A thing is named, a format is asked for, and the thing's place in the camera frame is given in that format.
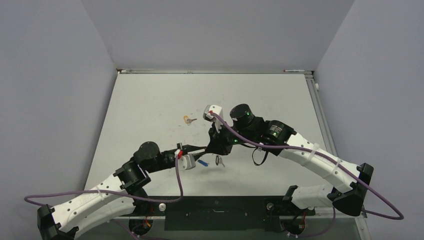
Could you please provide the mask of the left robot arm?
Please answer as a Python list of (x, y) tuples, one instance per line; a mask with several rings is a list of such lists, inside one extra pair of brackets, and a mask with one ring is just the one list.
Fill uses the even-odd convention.
[(135, 213), (143, 215), (149, 203), (175, 203), (175, 199), (154, 199), (143, 189), (151, 182), (150, 173), (195, 166), (205, 154), (204, 146), (177, 144), (176, 149), (160, 151), (153, 141), (144, 142), (114, 173), (90, 190), (75, 198), (37, 210), (37, 227), (43, 240), (73, 240), (87, 230), (116, 217)]

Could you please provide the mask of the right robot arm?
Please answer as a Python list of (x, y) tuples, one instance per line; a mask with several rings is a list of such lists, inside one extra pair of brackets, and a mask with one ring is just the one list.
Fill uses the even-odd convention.
[(243, 103), (230, 111), (233, 125), (222, 117), (222, 108), (207, 105), (203, 118), (212, 123), (208, 131), (207, 153), (229, 155), (235, 145), (249, 144), (315, 173), (327, 183), (315, 186), (290, 186), (282, 207), (289, 214), (311, 208), (334, 207), (348, 216), (357, 217), (363, 210), (374, 168), (337, 158), (319, 144), (312, 143), (287, 124), (255, 116)]

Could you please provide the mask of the key with yellow tag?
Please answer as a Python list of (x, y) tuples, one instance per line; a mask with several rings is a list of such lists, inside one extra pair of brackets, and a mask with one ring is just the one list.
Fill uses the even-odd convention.
[(189, 118), (187, 115), (185, 115), (183, 117), (183, 120), (187, 125), (191, 125), (192, 122), (196, 121), (197, 119), (196, 118)]

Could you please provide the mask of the key with blue tag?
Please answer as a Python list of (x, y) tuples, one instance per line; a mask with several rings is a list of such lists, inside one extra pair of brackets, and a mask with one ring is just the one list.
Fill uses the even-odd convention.
[(201, 164), (201, 165), (205, 166), (205, 167), (208, 167), (208, 166), (209, 166), (209, 163), (207, 163), (207, 162), (205, 162), (205, 161), (203, 161), (203, 160), (201, 160), (201, 159), (199, 159), (197, 162), (198, 162), (199, 164)]

